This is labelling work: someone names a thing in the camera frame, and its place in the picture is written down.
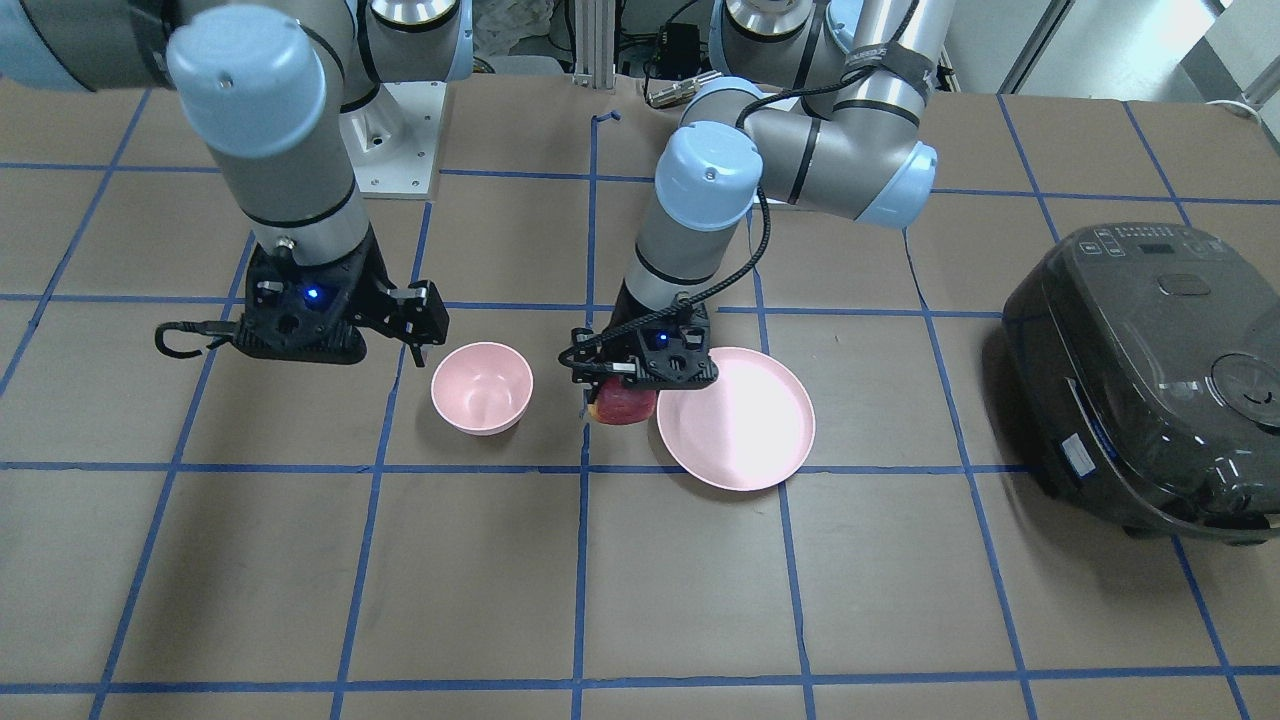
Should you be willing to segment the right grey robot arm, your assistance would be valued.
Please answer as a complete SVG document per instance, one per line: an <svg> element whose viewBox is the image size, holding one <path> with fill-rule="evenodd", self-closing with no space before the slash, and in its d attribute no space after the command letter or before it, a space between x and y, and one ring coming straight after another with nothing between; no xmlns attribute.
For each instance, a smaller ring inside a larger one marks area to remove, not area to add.
<svg viewBox="0 0 1280 720"><path fill-rule="evenodd" d="M362 329L406 345L422 365L445 342L448 311L430 281L396 286L372 228L347 122L372 109L396 138L385 86L458 81L474 61L470 1L5 1L3 73L31 88L175 91L256 249L233 322L169 322L242 354L352 365Z"/></svg>

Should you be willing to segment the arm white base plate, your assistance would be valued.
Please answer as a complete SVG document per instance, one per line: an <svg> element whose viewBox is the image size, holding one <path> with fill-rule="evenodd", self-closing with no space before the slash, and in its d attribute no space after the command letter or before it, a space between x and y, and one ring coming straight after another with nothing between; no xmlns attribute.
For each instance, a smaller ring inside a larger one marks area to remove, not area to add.
<svg viewBox="0 0 1280 720"><path fill-rule="evenodd" d="M366 199L429 200L448 85L388 83L340 114L340 133Z"/></svg>

